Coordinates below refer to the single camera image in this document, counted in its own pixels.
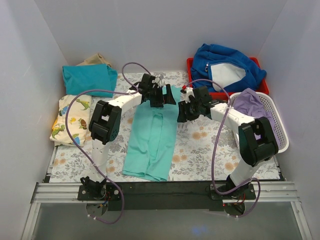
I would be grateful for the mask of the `mint green t shirt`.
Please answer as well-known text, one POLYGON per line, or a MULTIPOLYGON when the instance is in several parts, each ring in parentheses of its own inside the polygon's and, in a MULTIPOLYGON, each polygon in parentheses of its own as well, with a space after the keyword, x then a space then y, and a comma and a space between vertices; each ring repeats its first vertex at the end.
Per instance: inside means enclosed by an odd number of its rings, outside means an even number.
POLYGON ((177 104, 150 107, 150 102, 137 106, 131 126, 122 173, 148 181, 168 180, 174 155, 177 104))

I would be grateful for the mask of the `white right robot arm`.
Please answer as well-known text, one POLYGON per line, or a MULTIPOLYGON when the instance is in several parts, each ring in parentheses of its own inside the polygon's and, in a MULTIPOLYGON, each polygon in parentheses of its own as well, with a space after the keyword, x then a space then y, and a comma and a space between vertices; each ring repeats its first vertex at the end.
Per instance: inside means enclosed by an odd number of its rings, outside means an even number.
POLYGON ((244 186, 254 179, 254 174, 263 162, 278 153, 271 123, 268 118, 254 118, 245 115, 231 106, 231 102, 212 99, 205 86, 192 88, 183 86, 178 89, 177 122, 194 121, 200 116, 220 122, 220 127, 227 127, 238 134, 241 160, 234 171, 227 177, 225 190, 214 190, 219 195, 228 195, 237 199, 245 192, 244 186))

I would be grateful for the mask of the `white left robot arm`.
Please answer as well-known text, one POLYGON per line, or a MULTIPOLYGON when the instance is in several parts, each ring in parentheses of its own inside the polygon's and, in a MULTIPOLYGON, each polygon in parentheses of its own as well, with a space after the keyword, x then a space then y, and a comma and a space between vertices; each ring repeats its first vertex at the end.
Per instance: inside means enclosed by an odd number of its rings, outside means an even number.
POLYGON ((145 73, 137 84, 133 85, 124 95, 117 99, 98 101, 91 121, 89 131, 92 138, 92 170, 88 175, 95 181, 101 181, 101 175, 106 169, 109 148, 120 131, 122 115, 134 107, 159 97, 165 87, 162 76, 152 76, 145 73))

